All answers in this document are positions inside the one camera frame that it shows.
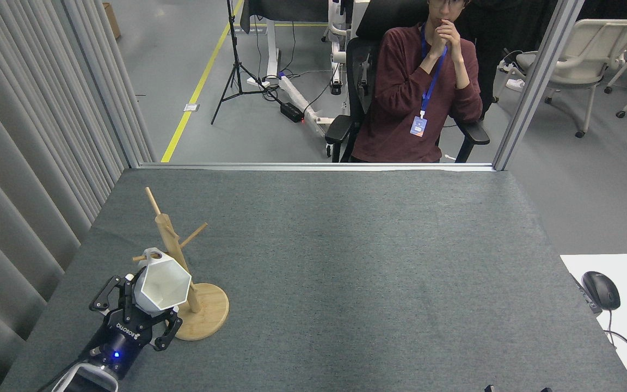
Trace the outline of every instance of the glasses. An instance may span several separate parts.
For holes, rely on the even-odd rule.
[[[429,0],[431,7],[442,8],[445,4],[448,4],[450,8],[463,7],[464,0]]]

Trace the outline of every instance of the wooden mug tree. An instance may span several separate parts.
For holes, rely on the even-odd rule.
[[[171,218],[166,213],[161,213],[159,206],[156,204],[151,189],[144,188],[149,202],[154,208],[156,218],[154,221],[159,234],[166,246],[166,253],[176,259],[187,273],[187,268],[182,249],[194,239],[200,231],[207,227],[207,223],[199,226],[192,234],[185,238],[185,241],[179,243],[181,239],[174,231],[171,224]],[[133,258],[134,261],[143,260],[144,256]],[[221,288],[210,283],[194,283],[191,282],[187,293],[187,301],[179,305],[179,317],[182,318],[181,329],[176,333],[176,337],[182,340],[200,340],[204,339],[212,333],[217,332],[222,327],[226,316],[229,314],[229,298]]]

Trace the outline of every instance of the hand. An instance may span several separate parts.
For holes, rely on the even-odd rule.
[[[451,47],[451,59],[463,59],[461,56],[461,35],[458,34],[456,26],[447,19],[442,19],[440,27],[435,29],[435,37],[440,37]]]
[[[432,57],[433,59],[439,59],[442,57],[442,53],[446,47],[446,39],[435,33],[432,35],[431,45],[432,47],[430,48],[430,52],[427,54],[428,57]]]

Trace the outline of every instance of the black mouse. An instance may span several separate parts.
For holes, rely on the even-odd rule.
[[[620,307],[620,296],[616,285],[603,273],[590,271],[582,276],[582,285],[589,297],[603,310],[615,310]]]

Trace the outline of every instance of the white hexagonal cup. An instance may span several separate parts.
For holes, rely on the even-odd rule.
[[[187,300],[192,276],[171,256],[157,248],[144,250],[146,260],[139,267],[146,270],[134,286],[137,306],[147,313],[161,312]]]

